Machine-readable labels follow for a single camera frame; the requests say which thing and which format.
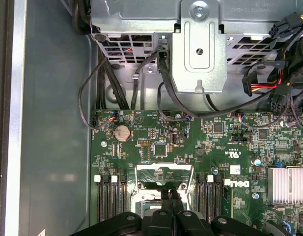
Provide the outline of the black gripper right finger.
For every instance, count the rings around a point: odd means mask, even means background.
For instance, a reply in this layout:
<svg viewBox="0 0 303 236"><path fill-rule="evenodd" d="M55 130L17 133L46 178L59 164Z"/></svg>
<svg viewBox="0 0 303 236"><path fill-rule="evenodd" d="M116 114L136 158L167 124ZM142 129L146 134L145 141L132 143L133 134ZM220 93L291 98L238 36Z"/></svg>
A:
<svg viewBox="0 0 303 236"><path fill-rule="evenodd" d="M210 223L196 213L184 210L180 194L171 189L172 204L177 218L177 227L182 236L267 236L260 230L225 216L218 216Z"/></svg>

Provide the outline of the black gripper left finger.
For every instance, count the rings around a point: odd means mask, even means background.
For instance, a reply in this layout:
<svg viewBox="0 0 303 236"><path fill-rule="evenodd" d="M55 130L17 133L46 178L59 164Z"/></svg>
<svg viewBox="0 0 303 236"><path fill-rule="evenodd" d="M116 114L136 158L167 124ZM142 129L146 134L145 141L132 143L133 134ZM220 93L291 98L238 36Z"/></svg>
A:
<svg viewBox="0 0 303 236"><path fill-rule="evenodd" d="M151 216L141 218L133 212L124 212L108 220L73 233L74 236L171 236L173 210L169 190L161 191L162 208Z"/></svg>

